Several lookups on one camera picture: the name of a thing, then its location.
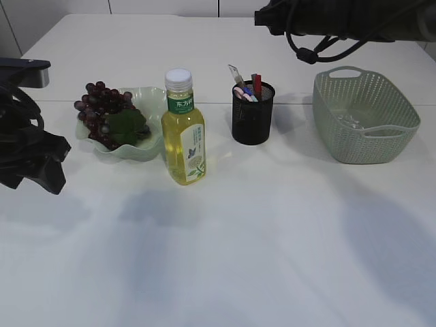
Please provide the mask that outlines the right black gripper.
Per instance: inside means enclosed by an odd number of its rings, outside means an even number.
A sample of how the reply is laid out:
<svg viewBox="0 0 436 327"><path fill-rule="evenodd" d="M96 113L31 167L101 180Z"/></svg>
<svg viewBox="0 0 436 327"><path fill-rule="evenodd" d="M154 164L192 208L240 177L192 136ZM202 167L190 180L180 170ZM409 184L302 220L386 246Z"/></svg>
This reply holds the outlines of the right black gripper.
<svg viewBox="0 0 436 327"><path fill-rule="evenodd" d="M359 40L354 1L269 1L254 14L256 26L274 36L323 35Z"/></svg>

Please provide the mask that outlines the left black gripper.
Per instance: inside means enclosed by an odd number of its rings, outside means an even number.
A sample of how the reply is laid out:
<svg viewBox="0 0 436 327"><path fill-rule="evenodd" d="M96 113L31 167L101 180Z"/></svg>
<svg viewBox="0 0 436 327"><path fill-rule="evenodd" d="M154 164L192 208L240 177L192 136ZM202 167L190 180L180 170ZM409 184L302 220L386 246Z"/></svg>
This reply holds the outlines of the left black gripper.
<svg viewBox="0 0 436 327"><path fill-rule="evenodd" d="M1 85L1 184L17 189L29 179L59 195L66 184L62 163L71 151L63 136L45 130L40 107L21 89Z"/></svg>

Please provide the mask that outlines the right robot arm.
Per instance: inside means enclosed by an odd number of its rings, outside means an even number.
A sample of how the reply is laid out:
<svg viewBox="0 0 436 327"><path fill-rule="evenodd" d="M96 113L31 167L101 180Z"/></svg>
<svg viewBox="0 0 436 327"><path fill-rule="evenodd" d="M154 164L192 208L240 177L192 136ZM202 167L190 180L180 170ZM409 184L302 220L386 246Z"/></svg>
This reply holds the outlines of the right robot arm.
<svg viewBox="0 0 436 327"><path fill-rule="evenodd" d="M361 40L383 26L372 42L435 41L434 1L269 1L255 11L256 26L273 35L329 35Z"/></svg>

